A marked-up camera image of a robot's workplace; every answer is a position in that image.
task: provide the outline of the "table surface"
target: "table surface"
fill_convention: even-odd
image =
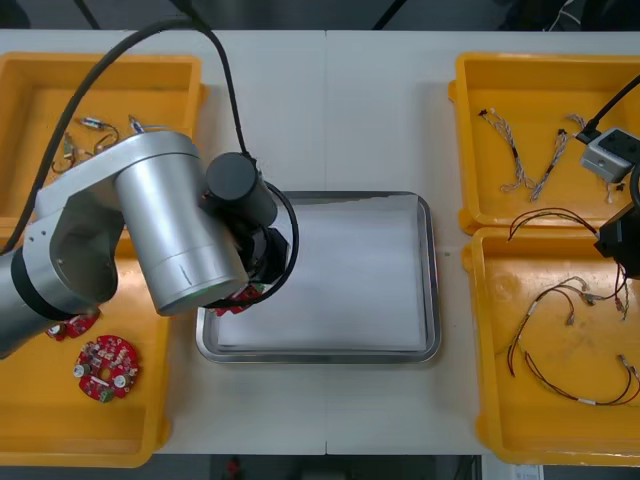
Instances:
[[[0,31],[6,51],[104,52],[124,32]],[[431,206],[442,346],[419,365],[216,365],[176,320],[165,453],[480,454],[474,331],[447,84],[465,51],[638,54],[640,34],[221,32],[247,145],[282,190],[407,190]],[[190,54],[212,87],[204,158],[237,150],[206,38],[168,32],[136,53]]]

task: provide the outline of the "cable plug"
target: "cable plug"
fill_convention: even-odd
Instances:
[[[93,117],[82,117],[78,119],[80,125],[90,128],[91,130],[102,131],[107,128],[107,124],[102,120]]]
[[[590,307],[593,307],[596,304],[596,300],[598,300],[598,297],[599,295],[594,295],[593,293],[584,293],[582,295],[582,299]]]

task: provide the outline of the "electronic component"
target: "electronic component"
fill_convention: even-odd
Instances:
[[[133,130],[134,134],[144,133],[144,127],[138,120],[135,119],[133,115],[129,115],[129,126],[131,130]]]
[[[78,315],[71,320],[57,323],[47,330],[47,335],[59,342],[65,338],[77,338],[89,330],[100,317],[100,310],[87,315]]]
[[[589,139],[580,163],[605,181],[619,183],[640,163],[640,139],[619,128],[596,133]]]
[[[80,389],[102,403],[126,397],[139,373],[135,348],[115,335],[103,335],[87,343],[73,367]]]
[[[77,119],[77,121],[80,125],[90,128],[91,130],[98,130],[99,132],[111,127],[108,123],[93,117],[82,117]]]

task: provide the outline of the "stainless steel tray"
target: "stainless steel tray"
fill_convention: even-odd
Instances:
[[[273,298],[238,315],[226,313],[218,318],[213,312],[198,309],[196,343],[202,355],[218,363],[411,363],[431,358],[440,346],[440,317],[433,229],[426,202],[405,192],[286,195],[296,208],[301,235],[293,274]],[[397,227],[395,221],[385,220],[395,217],[401,222]],[[359,228],[353,224],[360,219],[369,223],[347,238],[347,230]],[[276,225],[281,225],[288,237],[284,212]],[[306,244],[305,233],[311,236]],[[362,248],[353,245],[359,238],[363,239]],[[316,243],[314,248],[310,240]],[[367,246],[367,242],[373,242],[373,246]],[[348,250],[341,251],[343,244]],[[364,261],[356,268],[345,267],[345,262],[356,261],[363,251]],[[398,265],[411,268],[415,277],[403,274],[400,279]],[[351,277],[345,275],[345,268],[360,280],[345,278]],[[387,273],[389,278],[379,281]],[[370,286],[373,281],[375,289],[363,290],[363,285]],[[411,288],[402,288],[409,283]],[[329,330],[332,326],[340,332]]]

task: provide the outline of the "black cable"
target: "black cable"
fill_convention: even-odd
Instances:
[[[382,14],[380,19],[376,22],[371,30],[382,30],[389,20],[391,20],[398,10],[402,8],[402,6],[406,3],[407,0],[394,0],[394,2],[389,6],[386,12]]]
[[[287,263],[287,267],[284,269],[284,272],[280,276],[278,281],[259,297],[251,298],[248,300],[218,300],[217,302],[205,305],[204,308],[250,307],[251,305],[256,305],[257,303],[264,302],[268,298],[275,295],[275,293],[282,288],[287,279],[291,276],[293,268],[296,266],[296,261],[298,260],[298,250],[300,249],[300,230],[298,228],[298,218],[296,217],[296,212],[293,209],[293,205],[291,205],[291,202],[284,195],[284,193],[282,193],[269,182],[265,183],[267,184],[269,190],[271,190],[271,192],[276,197],[278,197],[278,200],[282,202],[282,205],[289,215],[289,220],[291,221],[291,257],[289,257],[289,263]]]
[[[620,99],[622,99],[622,97],[633,90],[638,84],[640,84],[640,75],[631,80],[622,90],[616,93],[614,97],[600,109],[596,116],[587,122],[587,125],[582,129],[582,133],[586,134],[594,131],[598,127],[598,123],[600,123],[602,117],[604,117],[609,112],[609,110],[611,110],[613,106],[618,103]]]
[[[231,69],[229,67],[229,61],[227,59],[226,52],[218,37],[211,31],[206,28],[203,24],[193,22],[188,19],[174,19],[174,20],[165,20],[162,22],[157,22],[148,27],[145,27],[137,32],[132,33],[127,38],[118,43],[115,47],[109,50],[104,57],[102,57],[98,63],[96,63],[87,76],[84,78],[82,83],[78,86],[76,92],[73,94],[69,103],[65,107],[62,115],[60,115],[60,119],[53,130],[53,134],[51,135],[51,140],[49,140],[49,144],[44,152],[44,156],[42,157],[42,161],[40,162],[40,167],[38,168],[38,173],[36,174],[36,178],[31,186],[31,190],[29,192],[29,196],[27,197],[27,201],[25,203],[24,209],[20,214],[20,218],[18,219],[18,223],[16,224],[11,237],[5,244],[2,249],[1,254],[5,254],[10,252],[15,248],[20,240],[20,236],[24,231],[27,223],[29,222],[29,217],[31,217],[31,213],[35,206],[36,195],[38,194],[38,190],[42,188],[44,182],[47,178],[47,173],[51,168],[51,164],[55,158],[56,152],[58,150],[58,145],[62,141],[62,137],[64,136],[64,132],[69,125],[69,122],[73,118],[73,114],[78,108],[82,97],[87,93],[91,85],[98,79],[98,77],[104,72],[109,65],[111,65],[115,60],[118,59],[123,53],[129,50],[134,45],[137,45],[142,40],[145,40],[156,33],[164,32],[166,30],[175,30],[175,29],[193,29],[196,30],[203,35],[205,35],[216,47],[218,51],[218,55],[220,56],[220,61],[222,62],[222,68],[224,70],[224,77],[227,82],[227,88],[229,89],[229,101],[231,102],[231,111],[233,112],[233,120],[236,125],[236,133],[238,135],[238,143],[240,144],[240,149],[242,153],[246,156],[250,156],[249,152],[244,143],[244,137],[242,135],[242,128],[240,126],[240,115],[238,113],[238,104],[236,101],[236,93],[233,88],[233,80],[231,78]]]
[[[82,16],[85,18],[85,20],[89,22],[91,28],[93,28],[94,30],[102,30],[100,28],[100,25],[98,25],[98,21],[91,14],[91,10],[89,10],[83,0],[73,0],[73,3],[76,4],[76,7],[78,7],[78,10],[80,10],[80,13],[82,13]]]
[[[638,167],[638,165],[636,165],[631,171],[629,184],[629,190],[631,191],[631,201],[636,208],[640,208],[640,167]]]

